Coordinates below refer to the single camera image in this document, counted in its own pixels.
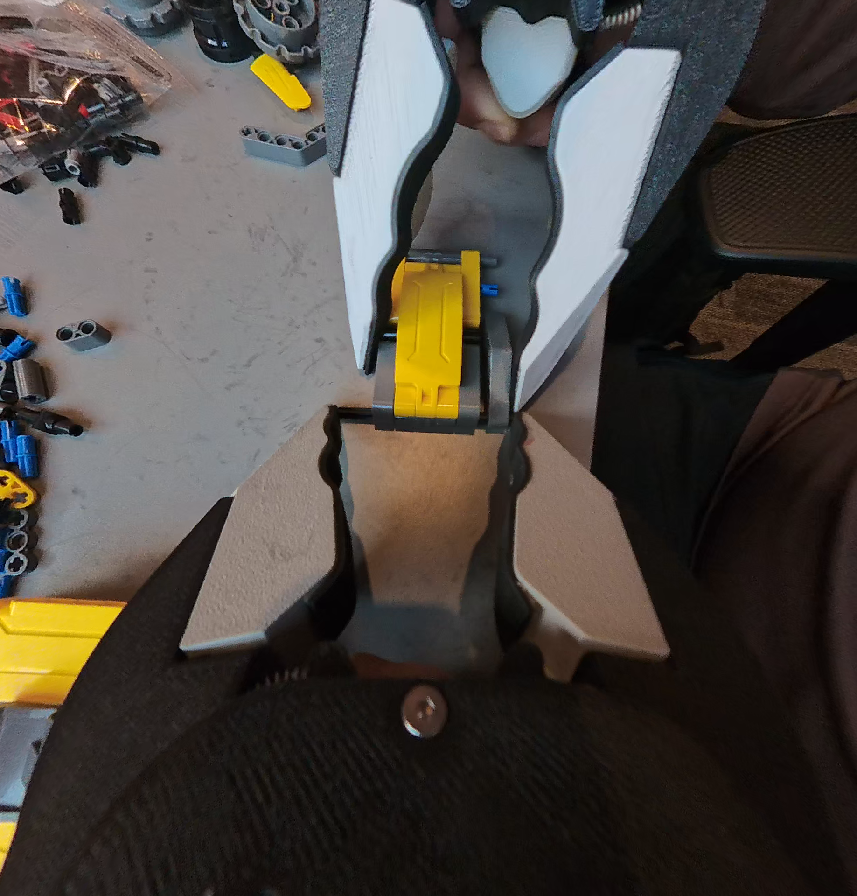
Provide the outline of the black mesh office chair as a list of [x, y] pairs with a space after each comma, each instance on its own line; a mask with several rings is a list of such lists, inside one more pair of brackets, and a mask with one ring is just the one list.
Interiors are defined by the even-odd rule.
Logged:
[[857, 282], [857, 114], [758, 131], [714, 155], [696, 184], [711, 258], [742, 273]]

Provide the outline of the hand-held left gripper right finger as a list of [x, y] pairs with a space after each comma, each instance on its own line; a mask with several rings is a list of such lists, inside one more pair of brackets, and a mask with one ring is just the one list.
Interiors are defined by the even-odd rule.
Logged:
[[610, 491], [528, 413], [512, 420], [500, 473], [503, 650], [534, 654], [560, 683], [595, 654], [665, 661], [669, 643]]

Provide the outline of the black toy tyre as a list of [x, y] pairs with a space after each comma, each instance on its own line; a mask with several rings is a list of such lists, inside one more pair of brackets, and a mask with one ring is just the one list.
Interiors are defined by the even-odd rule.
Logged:
[[217, 63], [238, 63], [255, 54], [232, 1], [182, 1], [200, 51]]

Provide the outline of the grey holed beam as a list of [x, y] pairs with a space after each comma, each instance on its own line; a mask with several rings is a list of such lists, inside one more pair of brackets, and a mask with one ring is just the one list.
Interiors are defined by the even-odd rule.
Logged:
[[303, 135], [274, 133], [253, 126], [243, 126], [239, 135], [246, 155], [295, 168], [308, 167], [326, 154], [324, 123]]

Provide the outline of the grey two-hole connector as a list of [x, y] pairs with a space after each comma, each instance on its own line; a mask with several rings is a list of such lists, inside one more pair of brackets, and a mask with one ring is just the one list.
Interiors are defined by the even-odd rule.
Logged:
[[111, 331], [91, 319], [62, 325], [56, 329], [55, 336], [59, 344], [76, 352], [102, 348], [112, 340]]

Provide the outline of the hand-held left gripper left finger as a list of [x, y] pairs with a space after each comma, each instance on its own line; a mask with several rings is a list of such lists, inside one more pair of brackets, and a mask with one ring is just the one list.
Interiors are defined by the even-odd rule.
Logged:
[[318, 411], [235, 492], [179, 643], [188, 657], [337, 639], [356, 604], [341, 418]]

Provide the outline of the person's right hand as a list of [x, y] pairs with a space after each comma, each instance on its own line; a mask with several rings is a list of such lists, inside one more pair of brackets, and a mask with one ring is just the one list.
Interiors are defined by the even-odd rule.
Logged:
[[447, 36], [455, 46], [454, 71], [460, 91], [458, 122], [501, 146], [540, 148], [548, 144], [555, 114], [543, 106], [525, 118], [507, 113], [495, 95], [478, 44], [467, 31]]

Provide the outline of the grey sleeve piece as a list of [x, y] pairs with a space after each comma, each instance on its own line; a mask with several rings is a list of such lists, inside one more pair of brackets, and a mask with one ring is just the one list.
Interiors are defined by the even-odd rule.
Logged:
[[41, 405], [50, 398], [49, 387], [43, 367], [30, 357], [11, 363], [15, 391], [19, 401], [30, 405]]

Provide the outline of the yellow grey brick assembly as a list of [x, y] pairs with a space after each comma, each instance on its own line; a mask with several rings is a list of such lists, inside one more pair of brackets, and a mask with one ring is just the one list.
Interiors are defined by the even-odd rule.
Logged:
[[485, 280], [494, 257], [475, 250], [411, 252], [391, 282], [367, 409], [344, 423], [409, 433], [504, 433], [512, 421], [512, 341]]

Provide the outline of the clear plastic parts bag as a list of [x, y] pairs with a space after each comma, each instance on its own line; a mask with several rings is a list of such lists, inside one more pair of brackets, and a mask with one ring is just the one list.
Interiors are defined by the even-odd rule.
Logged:
[[166, 61], [85, 2], [0, 2], [0, 185], [122, 130], [173, 84]]

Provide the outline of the pile of small brick parts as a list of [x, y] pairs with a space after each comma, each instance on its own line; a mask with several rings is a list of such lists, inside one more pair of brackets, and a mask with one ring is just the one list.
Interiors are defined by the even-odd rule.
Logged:
[[[5, 306], [4, 298], [0, 297], [0, 310]], [[25, 357], [38, 362], [34, 356], [36, 348], [36, 343], [19, 331], [0, 326], [0, 403], [22, 408], [45, 409], [63, 415], [47, 409], [46, 402], [41, 405], [30, 405], [19, 401], [17, 397], [11, 363]], [[45, 433], [18, 421], [0, 422], [0, 468], [8, 469], [20, 476], [39, 496], [37, 503], [23, 510], [12, 509], [9, 503], [0, 500], [0, 599], [13, 596], [19, 579], [34, 571], [38, 565], [37, 521], [42, 475], [39, 437], [42, 434]]]

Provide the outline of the person's brown trouser leg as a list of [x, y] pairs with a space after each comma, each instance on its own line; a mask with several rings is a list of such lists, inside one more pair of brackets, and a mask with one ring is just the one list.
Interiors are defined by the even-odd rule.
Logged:
[[857, 378], [775, 376], [693, 560], [788, 710], [857, 894]]

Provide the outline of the person's right forearm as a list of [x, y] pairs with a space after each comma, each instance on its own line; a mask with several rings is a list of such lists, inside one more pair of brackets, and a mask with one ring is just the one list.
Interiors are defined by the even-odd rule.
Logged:
[[857, 100], [857, 1], [769, 1], [727, 101], [755, 120], [815, 118]]

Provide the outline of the group of black pins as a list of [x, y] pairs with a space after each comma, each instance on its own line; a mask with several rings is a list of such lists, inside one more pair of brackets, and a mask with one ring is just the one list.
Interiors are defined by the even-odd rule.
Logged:
[[154, 140], [119, 133], [58, 153], [40, 163], [38, 171], [50, 183], [74, 179], [82, 187], [93, 188], [98, 185], [102, 160], [111, 159], [118, 165], [126, 166], [135, 154], [159, 156], [160, 152], [160, 145]]

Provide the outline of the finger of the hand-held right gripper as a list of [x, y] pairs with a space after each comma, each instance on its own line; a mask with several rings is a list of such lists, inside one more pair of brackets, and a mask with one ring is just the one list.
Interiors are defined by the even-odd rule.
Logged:
[[355, 364], [376, 369], [419, 192], [458, 88], [427, 2], [331, 2], [331, 172]]
[[515, 410], [546, 383], [627, 258], [681, 62], [678, 49], [616, 48], [558, 102], [547, 146], [553, 218], [530, 277], [533, 328], [514, 376]]

